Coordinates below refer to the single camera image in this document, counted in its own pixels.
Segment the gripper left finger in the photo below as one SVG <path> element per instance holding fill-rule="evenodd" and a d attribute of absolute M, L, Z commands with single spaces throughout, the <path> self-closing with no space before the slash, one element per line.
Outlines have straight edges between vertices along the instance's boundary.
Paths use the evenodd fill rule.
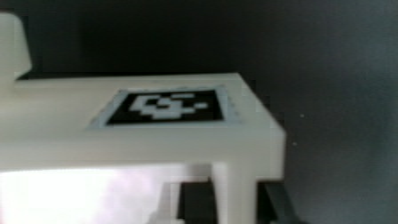
<path fill-rule="evenodd" d="M 185 224 L 217 224 L 215 191 L 210 181 L 182 184 L 176 217 Z"/>

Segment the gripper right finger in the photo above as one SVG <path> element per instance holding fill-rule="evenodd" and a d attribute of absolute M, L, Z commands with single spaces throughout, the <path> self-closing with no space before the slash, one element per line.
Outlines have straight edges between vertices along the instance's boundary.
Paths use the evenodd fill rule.
<path fill-rule="evenodd" d="M 256 224 L 304 224 L 281 182 L 258 184 Z"/>

